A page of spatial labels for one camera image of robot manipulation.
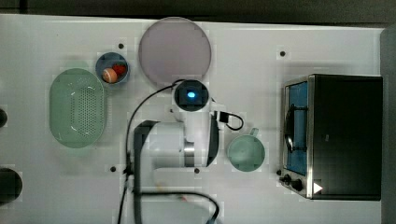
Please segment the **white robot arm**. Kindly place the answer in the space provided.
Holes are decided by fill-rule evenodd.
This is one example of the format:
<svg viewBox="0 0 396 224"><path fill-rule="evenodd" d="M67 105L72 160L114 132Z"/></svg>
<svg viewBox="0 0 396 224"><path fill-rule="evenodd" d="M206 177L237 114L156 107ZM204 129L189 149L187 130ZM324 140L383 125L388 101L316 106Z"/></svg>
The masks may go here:
<svg viewBox="0 0 396 224"><path fill-rule="evenodd" d="M206 85L187 79L169 89L175 119L144 120L133 131L134 224L218 224L219 205L211 197L155 187L156 170L207 167L219 151L219 122Z"/></svg>

